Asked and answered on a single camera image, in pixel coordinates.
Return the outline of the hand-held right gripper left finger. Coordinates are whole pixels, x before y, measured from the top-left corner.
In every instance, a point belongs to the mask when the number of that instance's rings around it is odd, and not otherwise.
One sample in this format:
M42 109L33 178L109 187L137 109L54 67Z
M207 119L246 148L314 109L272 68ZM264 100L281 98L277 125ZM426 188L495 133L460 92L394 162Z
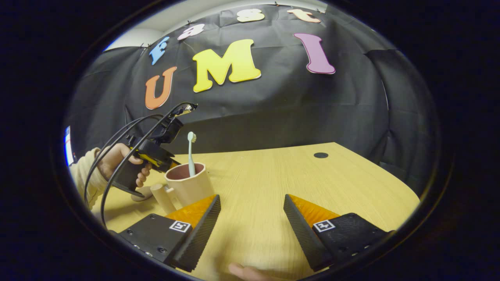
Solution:
M214 194L167 216L147 215L115 237L134 251L169 267L193 271L221 210Z

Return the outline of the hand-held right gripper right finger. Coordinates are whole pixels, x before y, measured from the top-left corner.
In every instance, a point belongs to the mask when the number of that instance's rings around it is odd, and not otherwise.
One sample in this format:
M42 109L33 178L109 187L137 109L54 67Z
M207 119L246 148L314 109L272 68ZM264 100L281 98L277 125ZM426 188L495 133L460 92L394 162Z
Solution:
M391 234L356 213L338 215L292 194L285 195L283 210L314 272L343 265Z

